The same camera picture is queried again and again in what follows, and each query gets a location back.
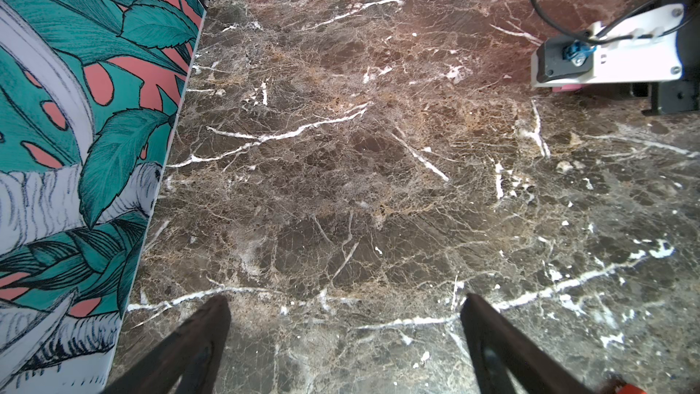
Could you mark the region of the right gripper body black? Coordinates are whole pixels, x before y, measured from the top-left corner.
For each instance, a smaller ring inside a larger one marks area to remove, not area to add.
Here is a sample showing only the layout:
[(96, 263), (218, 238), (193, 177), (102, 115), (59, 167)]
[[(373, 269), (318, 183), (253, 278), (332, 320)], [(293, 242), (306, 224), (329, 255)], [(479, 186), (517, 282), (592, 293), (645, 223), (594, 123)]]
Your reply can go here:
[(633, 97), (649, 99), (651, 107), (643, 112), (646, 116), (699, 110), (699, 0), (647, 0), (635, 12), (641, 14), (670, 4), (681, 4), (685, 10), (683, 27), (676, 32), (676, 53), (682, 71), (677, 80), (631, 86)]

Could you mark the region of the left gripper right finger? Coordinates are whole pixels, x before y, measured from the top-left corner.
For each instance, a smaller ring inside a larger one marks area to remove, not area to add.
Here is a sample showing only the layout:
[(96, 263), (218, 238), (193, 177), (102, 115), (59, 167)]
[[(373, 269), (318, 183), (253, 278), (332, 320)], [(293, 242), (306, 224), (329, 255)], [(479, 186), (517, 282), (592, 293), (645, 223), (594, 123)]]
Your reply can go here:
[(484, 298), (468, 294), (460, 311), (468, 353), (482, 393), (589, 393)]

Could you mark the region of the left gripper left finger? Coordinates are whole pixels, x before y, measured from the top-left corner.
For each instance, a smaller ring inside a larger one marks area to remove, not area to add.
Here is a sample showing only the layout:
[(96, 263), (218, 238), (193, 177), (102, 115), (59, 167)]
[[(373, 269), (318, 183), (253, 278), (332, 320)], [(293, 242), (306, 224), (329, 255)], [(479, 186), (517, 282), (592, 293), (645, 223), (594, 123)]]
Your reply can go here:
[(231, 320), (227, 298), (215, 295), (104, 391), (212, 393)]

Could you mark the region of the pink block top pair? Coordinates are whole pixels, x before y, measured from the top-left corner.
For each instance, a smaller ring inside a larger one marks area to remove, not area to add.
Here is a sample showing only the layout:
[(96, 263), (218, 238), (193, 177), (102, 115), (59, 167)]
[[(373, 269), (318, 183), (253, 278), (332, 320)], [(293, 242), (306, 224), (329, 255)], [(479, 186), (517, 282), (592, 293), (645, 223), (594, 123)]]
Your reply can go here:
[(574, 91), (580, 90), (582, 87), (583, 87), (582, 85), (569, 84), (569, 85), (564, 85), (561, 87), (554, 87), (554, 88), (552, 88), (552, 91), (555, 93), (574, 92)]

